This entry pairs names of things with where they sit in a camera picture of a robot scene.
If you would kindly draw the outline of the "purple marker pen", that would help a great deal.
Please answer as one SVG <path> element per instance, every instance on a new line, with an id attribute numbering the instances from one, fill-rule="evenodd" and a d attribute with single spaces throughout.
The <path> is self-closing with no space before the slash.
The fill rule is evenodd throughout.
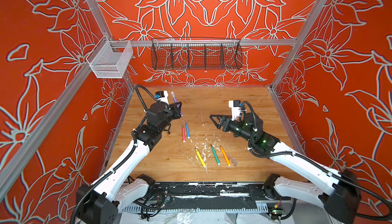
<path id="1" fill-rule="evenodd" d="M 175 95 L 174 91 L 171 91 L 171 95 L 173 97 L 174 102 L 177 104 L 178 101 L 177 101 L 177 98 L 176 98 L 176 95 Z"/>

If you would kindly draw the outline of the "blue marker pen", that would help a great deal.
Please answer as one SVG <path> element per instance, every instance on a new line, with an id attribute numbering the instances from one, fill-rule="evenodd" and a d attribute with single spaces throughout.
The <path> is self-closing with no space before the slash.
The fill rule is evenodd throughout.
<path id="1" fill-rule="evenodd" d="M 187 139 L 190 139 L 190 130 L 187 122 L 185 122 L 185 131 L 186 131 Z"/>

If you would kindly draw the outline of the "pink marker pen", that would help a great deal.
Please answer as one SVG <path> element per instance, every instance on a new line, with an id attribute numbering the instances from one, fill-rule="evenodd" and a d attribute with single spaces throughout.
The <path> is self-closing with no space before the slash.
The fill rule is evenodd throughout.
<path id="1" fill-rule="evenodd" d="M 182 129 L 182 141 L 186 142 L 186 130 L 184 124 L 181 124 L 181 129 Z"/>

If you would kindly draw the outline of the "yellow marker pen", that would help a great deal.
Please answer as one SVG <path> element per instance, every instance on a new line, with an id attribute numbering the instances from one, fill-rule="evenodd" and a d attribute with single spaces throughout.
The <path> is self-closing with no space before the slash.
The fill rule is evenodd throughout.
<path id="1" fill-rule="evenodd" d="M 196 155 L 197 155 L 199 161 L 201 162 L 202 166 L 203 166 L 204 168 L 206 168 L 206 163 L 204 162 L 204 160 L 203 160 L 203 158 L 202 158 L 202 156 L 201 156 L 199 150 L 196 148 L 195 151 L 196 151 Z"/>

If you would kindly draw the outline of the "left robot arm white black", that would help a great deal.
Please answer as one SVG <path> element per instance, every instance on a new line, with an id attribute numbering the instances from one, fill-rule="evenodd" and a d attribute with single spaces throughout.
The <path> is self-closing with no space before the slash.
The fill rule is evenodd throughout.
<path id="1" fill-rule="evenodd" d="M 169 131 L 171 122 L 180 119 L 181 102 L 156 102 L 146 111 L 140 125 L 131 133 L 132 140 L 115 163 L 90 186 L 82 185 L 76 193 L 76 206 L 70 223 L 113 224 L 123 208 L 146 196 L 153 179 L 144 176 L 128 186 L 123 183 Z"/>

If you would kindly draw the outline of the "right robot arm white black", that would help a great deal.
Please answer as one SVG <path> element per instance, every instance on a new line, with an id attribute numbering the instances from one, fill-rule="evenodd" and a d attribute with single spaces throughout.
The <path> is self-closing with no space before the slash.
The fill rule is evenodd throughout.
<path id="1" fill-rule="evenodd" d="M 290 197 L 311 203 L 337 221 L 352 224 L 361 201 L 360 190 L 353 186 L 356 176 L 345 170 L 323 166 L 298 153 L 278 138 L 263 131 L 263 121 L 258 116 L 245 114 L 242 120 L 232 120 L 226 115 L 210 115 L 214 125 L 223 132 L 231 132 L 248 142 L 248 149 L 255 156 L 271 159 L 304 177 L 306 182 L 270 174 L 263 184 L 265 197 L 276 199 Z"/>

